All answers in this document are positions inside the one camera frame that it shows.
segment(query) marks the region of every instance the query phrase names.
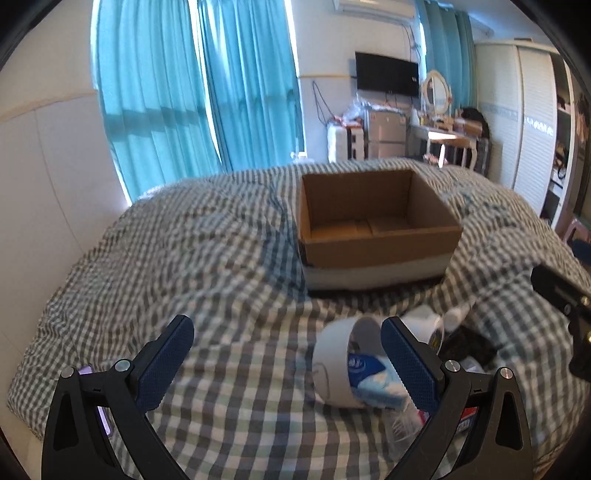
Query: smartphone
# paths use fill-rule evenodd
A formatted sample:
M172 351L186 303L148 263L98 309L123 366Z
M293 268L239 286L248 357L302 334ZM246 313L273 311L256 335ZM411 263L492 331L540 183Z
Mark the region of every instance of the smartphone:
M91 373L93 373L93 369L90 365L86 366L86 367L82 367L78 370L78 373L80 375L89 375ZM97 407L99 410L99 417L100 417L100 421L103 424L103 428L105 429L105 433L107 434L107 437L110 437L113 433L113 429L111 428L111 425L109 424L109 419L107 418L107 413L105 412L104 407Z

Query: air conditioner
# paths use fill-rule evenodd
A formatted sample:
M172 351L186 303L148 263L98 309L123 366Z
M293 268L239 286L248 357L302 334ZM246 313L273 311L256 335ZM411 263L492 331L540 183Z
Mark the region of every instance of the air conditioner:
M334 0L335 10L357 17L402 23L414 23L416 10L413 0Z

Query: metal screw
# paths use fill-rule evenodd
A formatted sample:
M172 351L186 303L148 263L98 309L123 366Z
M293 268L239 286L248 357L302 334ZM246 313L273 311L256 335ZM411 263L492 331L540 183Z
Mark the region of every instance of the metal screw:
M510 368L501 368L501 376L507 380L511 380L513 378L513 372Z
M455 360L448 360L445 362L445 368L447 368L450 372L459 372L462 369L460 364Z
M127 370L129 370L129 367L131 367L131 363L129 363L129 360L119 360L115 364L115 370L117 370L118 372L127 372Z
M65 367L65 369L61 371L62 378L70 378L72 375L74 375L74 369L72 367Z

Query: blue and white package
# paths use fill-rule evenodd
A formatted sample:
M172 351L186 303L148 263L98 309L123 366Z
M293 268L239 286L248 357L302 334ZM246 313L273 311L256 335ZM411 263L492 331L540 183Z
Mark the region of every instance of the blue and white package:
M404 411L410 396L387 357L350 353L349 383L353 396L375 408Z

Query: ceiling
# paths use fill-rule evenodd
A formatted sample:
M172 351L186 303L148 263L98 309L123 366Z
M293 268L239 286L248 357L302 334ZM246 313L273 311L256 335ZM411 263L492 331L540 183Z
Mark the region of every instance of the ceiling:
M494 30L493 38L532 38L539 43L549 43L541 28L519 10L511 0L439 0L464 10L472 18Z

